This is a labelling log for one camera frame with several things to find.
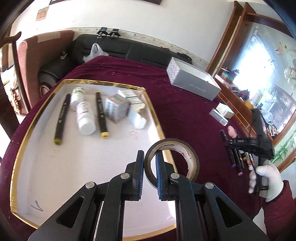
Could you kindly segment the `maroon sleeve forearm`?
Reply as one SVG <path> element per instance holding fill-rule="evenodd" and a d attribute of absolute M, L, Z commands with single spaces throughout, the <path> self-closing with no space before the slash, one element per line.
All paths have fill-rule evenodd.
<path fill-rule="evenodd" d="M 263 203 L 263 210 L 270 240 L 295 240 L 295 201 L 287 180 L 284 180 L 283 190 L 278 197 Z"/>

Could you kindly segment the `right white gloved hand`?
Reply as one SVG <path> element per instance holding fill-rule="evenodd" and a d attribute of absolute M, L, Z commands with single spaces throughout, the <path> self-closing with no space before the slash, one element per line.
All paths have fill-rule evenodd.
<path fill-rule="evenodd" d="M 249 166 L 249 170 L 249 194 L 255 192 L 256 185 L 263 183 L 263 186 L 267 186 L 267 190 L 263 191 L 262 196 L 266 202 L 270 202 L 279 196 L 283 190 L 283 181 L 278 168 L 273 163 L 268 161 L 266 165 L 255 168 Z"/>

